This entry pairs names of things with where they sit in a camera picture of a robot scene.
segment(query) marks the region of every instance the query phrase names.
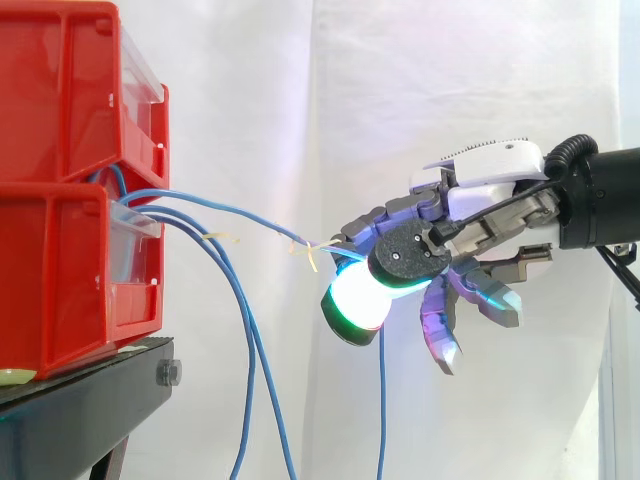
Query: black cable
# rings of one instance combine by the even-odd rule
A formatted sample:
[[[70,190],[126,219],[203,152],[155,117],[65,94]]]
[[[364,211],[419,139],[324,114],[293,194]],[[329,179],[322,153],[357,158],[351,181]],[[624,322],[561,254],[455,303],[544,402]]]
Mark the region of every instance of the black cable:
[[[569,173],[569,167],[576,158],[593,153],[598,153],[598,144],[589,135],[569,137],[546,156],[544,174],[551,180],[562,180]]]
[[[548,190],[549,188],[554,188],[560,185],[560,181],[547,181],[539,183],[538,185],[534,185],[531,188],[526,189],[524,192],[520,192],[513,197],[507,198],[502,202],[498,202],[495,205],[485,208],[484,210],[480,210],[479,212],[463,219],[458,220],[456,222],[443,222],[434,225],[434,227],[429,231],[429,239],[436,245],[441,246],[445,242],[452,240],[456,237],[462,230],[467,227],[467,225],[477,222],[478,220],[482,220],[487,215],[496,212],[504,207],[508,207],[520,200],[524,200],[525,198],[529,198],[536,193],[542,192],[543,190]]]
[[[467,217],[464,220],[460,220],[456,223],[461,228],[464,228],[467,225],[473,222],[477,222],[478,220],[481,220],[483,217],[486,217],[487,215],[493,212],[497,212],[498,210],[504,207],[508,207],[509,205],[519,202],[520,200],[524,200],[525,198],[529,198],[530,196],[535,195],[536,193],[542,192],[543,190],[548,190],[549,188],[557,187],[559,185],[560,185],[559,181],[539,183],[538,185],[535,185],[531,188],[526,189],[524,192],[520,192],[511,198],[507,198],[506,200],[498,202],[495,205],[491,205],[490,207],[487,207],[484,210],[480,210],[479,212],[474,213],[470,217]]]

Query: black table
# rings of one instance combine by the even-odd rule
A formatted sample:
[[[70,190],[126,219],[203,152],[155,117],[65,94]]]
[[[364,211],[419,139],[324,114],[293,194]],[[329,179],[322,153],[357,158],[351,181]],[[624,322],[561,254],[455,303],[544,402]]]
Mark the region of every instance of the black table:
[[[172,338],[51,380],[0,387],[0,479],[120,477],[129,433],[171,396],[181,365]]]

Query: black cylindrical robot wrist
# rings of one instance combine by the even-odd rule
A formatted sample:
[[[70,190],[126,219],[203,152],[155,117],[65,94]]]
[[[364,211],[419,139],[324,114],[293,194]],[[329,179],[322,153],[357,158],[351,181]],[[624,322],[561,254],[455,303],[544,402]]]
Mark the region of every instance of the black cylindrical robot wrist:
[[[583,156],[559,193],[560,248],[640,241],[640,148]]]

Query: black coiled cable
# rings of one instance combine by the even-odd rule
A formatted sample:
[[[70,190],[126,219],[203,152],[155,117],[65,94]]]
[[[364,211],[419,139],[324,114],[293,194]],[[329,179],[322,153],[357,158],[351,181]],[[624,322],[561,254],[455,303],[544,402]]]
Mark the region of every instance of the black coiled cable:
[[[598,153],[598,144],[589,135],[569,137],[547,155],[544,174],[552,181],[561,180],[567,176],[575,159],[593,153]]]

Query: robot finger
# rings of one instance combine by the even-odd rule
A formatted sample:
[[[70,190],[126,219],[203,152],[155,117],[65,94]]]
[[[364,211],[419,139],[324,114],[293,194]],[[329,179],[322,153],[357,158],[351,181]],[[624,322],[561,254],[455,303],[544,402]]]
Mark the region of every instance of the robot finger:
[[[492,322],[512,328],[522,324],[522,300],[504,283],[487,275],[473,257],[454,261],[448,272],[449,281],[468,302]]]
[[[453,375],[462,358],[462,350],[453,335],[455,303],[458,293],[446,275],[433,279],[424,294],[420,308],[422,332],[433,359],[447,375]]]

